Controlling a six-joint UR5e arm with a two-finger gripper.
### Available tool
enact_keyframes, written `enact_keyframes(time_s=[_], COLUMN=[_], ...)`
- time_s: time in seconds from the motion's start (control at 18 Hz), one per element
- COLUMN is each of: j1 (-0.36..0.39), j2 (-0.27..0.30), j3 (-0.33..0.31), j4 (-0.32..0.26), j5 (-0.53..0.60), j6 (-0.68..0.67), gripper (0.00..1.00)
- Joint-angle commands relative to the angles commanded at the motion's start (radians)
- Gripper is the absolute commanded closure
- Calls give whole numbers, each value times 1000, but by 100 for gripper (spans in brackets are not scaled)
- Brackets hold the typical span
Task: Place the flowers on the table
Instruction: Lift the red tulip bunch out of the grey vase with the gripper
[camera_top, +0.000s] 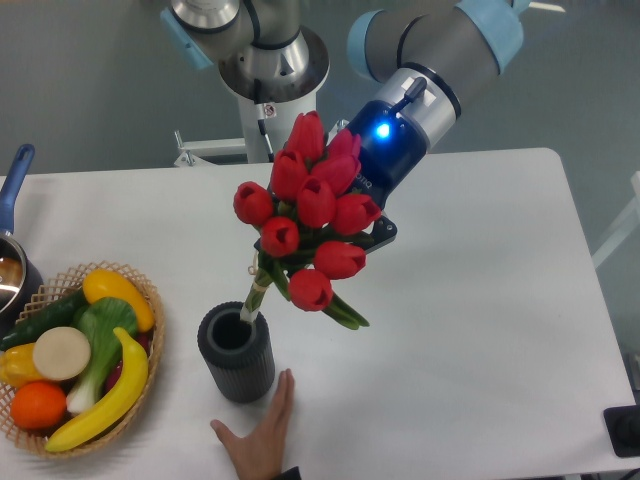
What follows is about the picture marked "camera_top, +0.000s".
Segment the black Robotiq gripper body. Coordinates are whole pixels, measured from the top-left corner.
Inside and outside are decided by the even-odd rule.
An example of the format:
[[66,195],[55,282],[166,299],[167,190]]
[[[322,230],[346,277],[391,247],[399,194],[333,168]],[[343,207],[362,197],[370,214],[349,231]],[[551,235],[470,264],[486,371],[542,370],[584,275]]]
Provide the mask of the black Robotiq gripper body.
[[331,222],[313,229],[304,223],[306,206],[294,208],[299,223],[297,252],[309,254],[330,240],[374,251],[392,242],[396,225],[383,216],[391,192],[427,153],[428,137],[406,112],[412,103],[368,102],[310,165],[311,178],[337,192]]

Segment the black sleeved forearm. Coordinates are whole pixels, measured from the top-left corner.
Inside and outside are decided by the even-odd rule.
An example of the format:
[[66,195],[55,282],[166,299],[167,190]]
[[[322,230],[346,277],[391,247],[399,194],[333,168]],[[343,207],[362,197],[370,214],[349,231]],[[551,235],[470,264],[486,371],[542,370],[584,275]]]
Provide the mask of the black sleeved forearm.
[[298,466],[292,467],[286,471],[283,471],[269,480],[301,480],[301,473]]

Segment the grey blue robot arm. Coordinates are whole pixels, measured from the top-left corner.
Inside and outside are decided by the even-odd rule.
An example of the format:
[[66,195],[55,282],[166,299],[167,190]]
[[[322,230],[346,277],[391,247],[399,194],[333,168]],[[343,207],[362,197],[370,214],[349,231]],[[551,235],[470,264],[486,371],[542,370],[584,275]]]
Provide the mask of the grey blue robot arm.
[[[523,43],[524,1],[429,1],[372,11],[352,25],[347,55],[380,90],[349,121],[363,141],[355,186],[384,205],[474,97],[504,72]],[[271,161],[296,117],[316,106],[330,67],[322,39],[297,1],[174,1],[160,18],[197,69],[216,66],[236,97],[239,139],[181,144],[184,155],[244,153]]]

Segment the bare human hand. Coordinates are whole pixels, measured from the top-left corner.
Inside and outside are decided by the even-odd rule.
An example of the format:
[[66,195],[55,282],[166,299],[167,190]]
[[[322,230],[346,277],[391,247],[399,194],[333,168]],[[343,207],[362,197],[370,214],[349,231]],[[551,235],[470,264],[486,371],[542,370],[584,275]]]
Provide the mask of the bare human hand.
[[294,392],[295,379],[292,371],[281,371],[268,411],[247,436],[235,435],[220,420],[214,419],[210,422],[234,466],[238,479],[274,479],[283,472]]

